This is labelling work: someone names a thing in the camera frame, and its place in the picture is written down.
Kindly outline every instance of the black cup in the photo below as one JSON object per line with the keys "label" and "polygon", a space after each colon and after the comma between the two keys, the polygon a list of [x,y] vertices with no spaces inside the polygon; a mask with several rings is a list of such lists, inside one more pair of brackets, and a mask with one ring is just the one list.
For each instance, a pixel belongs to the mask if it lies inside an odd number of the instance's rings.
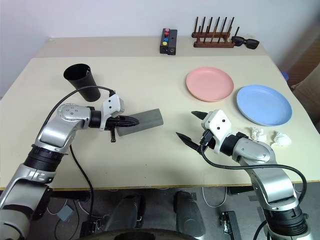
{"label": "black cup", "polygon": [[[86,64],[79,63],[68,67],[63,77],[67,79],[75,89],[79,89],[85,86],[97,86],[90,67]],[[100,91],[98,88],[90,87],[79,91],[81,96],[88,102],[97,101],[100,98]]]}

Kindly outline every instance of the floor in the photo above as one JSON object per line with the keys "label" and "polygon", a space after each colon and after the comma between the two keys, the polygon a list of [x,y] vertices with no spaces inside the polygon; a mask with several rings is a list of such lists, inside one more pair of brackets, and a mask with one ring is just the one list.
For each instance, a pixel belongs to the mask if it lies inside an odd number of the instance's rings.
{"label": "floor", "polygon": [[[144,215],[144,228],[158,229],[176,229],[176,214],[173,211],[173,199],[177,191],[184,190],[190,193],[196,193],[197,204],[201,211],[204,224],[206,227],[205,240],[229,240],[230,237],[223,233],[223,228],[219,224],[218,215],[222,211],[235,211],[239,228],[243,240],[251,240],[255,234],[258,225],[261,223],[259,217],[259,203],[250,201],[249,197],[253,196],[253,192],[241,193],[240,195],[228,195],[226,202],[219,208],[208,207],[203,199],[200,187],[189,188],[169,188],[169,189],[134,189],[134,190],[118,190],[95,191],[95,202],[93,213],[96,216],[111,214],[117,203],[125,196],[138,193],[146,197],[146,210]],[[308,191],[305,196],[301,209],[309,215],[308,223],[312,230],[314,239],[319,239],[320,229],[320,182],[309,183]],[[224,187],[205,187],[205,197],[210,205],[218,205],[224,198]],[[49,209],[52,213],[58,211],[65,203],[64,199],[52,198],[49,203]],[[75,210],[72,200],[67,204]],[[83,207],[89,209],[90,203],[84,202]],[[87,219],[87,215],[79,208],[80,222]],[[33,221],[29,233],[30,240],[54,240],[54,230],[58,221],[56,215],[50,215],[48,212],[37,221]],[[73,234],[77,226],[77,214],[73,214],[69,222],[60,222],[56,228],[56,237],[58,240],[67,240]],[[72,239],[77,239],[80,235],[80,227]],[[263,232],[260,233],[258,240],[267,239]]]}

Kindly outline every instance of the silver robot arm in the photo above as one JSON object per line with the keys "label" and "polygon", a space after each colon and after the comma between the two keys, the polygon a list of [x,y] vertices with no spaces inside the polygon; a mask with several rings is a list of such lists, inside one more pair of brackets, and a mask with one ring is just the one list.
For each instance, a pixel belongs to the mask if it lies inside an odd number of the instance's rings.
{"label": "silver robot arm", "polygon": [[[222,110],[192,113],[202,119],[201,125],[205,130],[200,145],[181,133],[177,134],[187,146],[202,154],[212,166],[224,168],[223,165],[212,163],[204,156],[207,147],[213,149],[216,154],[222,152],[231,156],[241,166],[277,164],[275,153],[267,144],[250,140],[240,132],[232,135],[231,122]],[[252,187],[263,208],[271,239],[313,240],[296,192],[284,170],[265,167],[245,171],[250,176]]]}
{"label": "silver robot arm", "polygon": [[57,109],[56,116],[41,130],[27,159],[19,165],[0,196],[0,240],[25,239],[28,236],[33,214],[40,202],[48,198],[51,189],[47,184],[53,181],[76,131],[89,127],[114,130],[118,118],[124,124],[122,127],[139,123],[126,116],[114,118],[123,111],[123,101],[117,94],[103,103],[101,111],[73,103],[63,104]]}

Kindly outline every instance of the beige tabletop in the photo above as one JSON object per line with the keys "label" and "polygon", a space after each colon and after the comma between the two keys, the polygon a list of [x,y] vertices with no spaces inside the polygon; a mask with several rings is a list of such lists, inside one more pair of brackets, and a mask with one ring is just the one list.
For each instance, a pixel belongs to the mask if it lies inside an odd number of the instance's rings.
{"label": "beige tabletop", "polygon": [[[52,39],[29,62],[1,100],[0,187],[7,185],[18,165],[26,159],[51,108],[74,90],[63,78],[63,72],[77,63],[85,63],[91,67],[98,85],[116,90],[124,100],[124,114],[159,108],[164,122],[162,126],[122,137],[116,136],[116,143],[110,142],[108,131],[79,130],[72,146],[94,188],[250,184],[244,170],[211,167],[176,136],[176,132],[180,132],[198,142],[203,133],[201,120],[193,116],[191,111],[209,112],[215,109],[224,110],[234,133],[249,135],[250,128],[258,125],[240,113],[236,95],[240,88],[250,84],[274,88],[291,104],[292,118],[288,123],[277,127],[263,127],[268,144],[272,142],[275,131],[284,132],[292,139],[290,146],[273,148],[277,162],[299,169],[308,181],[320,180],[320,135],[262,47],[256,51],[245,47],[204,51],[189,46],[187,43],[192,44],[193,41],[190,38],[181,38],[177,55],[168,56],[157,53],[158,38],[126,38],[131,39],[132,44],[132,49],[126,47],[127,54],[121,51],[120,44],[119,52],[109,48],[111,56],[108,56],[109,44],[105,44],[106,49],[101,50],[105,56],[99,55],[97,50],[95,54],[98,56],[91,56],[97,46],[103,47],[101,42],[104,39],[106,43],[113,43],[112,49],[116,47],[114,42],[117,38]],[[123,38],[118,38],[118,41],[123,43]],[[151,45],[153,51],[148,48],[145,52],[139,51],[137,48],[144,49],[144,42]],[[88,48],[92,51],[79,53],[74,50],[75,46],[85,46],[86,51]],[[188,92],[186,75],[202,66],[219,68],[231,76],[234,91],[227,99],[203,102]],[[102,92],[97,102],[88,103],[76,94],[66,102],[99,109],[107,97],[108,93]],[[216,163],[237,165],[223,154],[216,155],[207,151],[207,155]],[[301,181],[295,173],[286,172],[292,181]],[[51,186],[56,189],[88,188],[70,155],[62,159]]]}

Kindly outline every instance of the crumpled paper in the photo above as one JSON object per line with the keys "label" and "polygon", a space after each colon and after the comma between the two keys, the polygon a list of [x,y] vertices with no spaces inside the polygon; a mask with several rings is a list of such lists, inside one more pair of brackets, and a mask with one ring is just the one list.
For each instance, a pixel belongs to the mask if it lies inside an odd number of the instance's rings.
{"label": "crumpled paper", "polygon": [[264,134],[264,130],[262,128],[253,127],[251,132],[251,138],[255,141],[266,142],[267,135]]}
{"label": "crumpled paper", "polygon": [[271,147],[273,147],[273,146],[288,146],[292,143],[290,137],[283,132],[277,132],[273,141],[274,141],[274,143],[271,144]]}

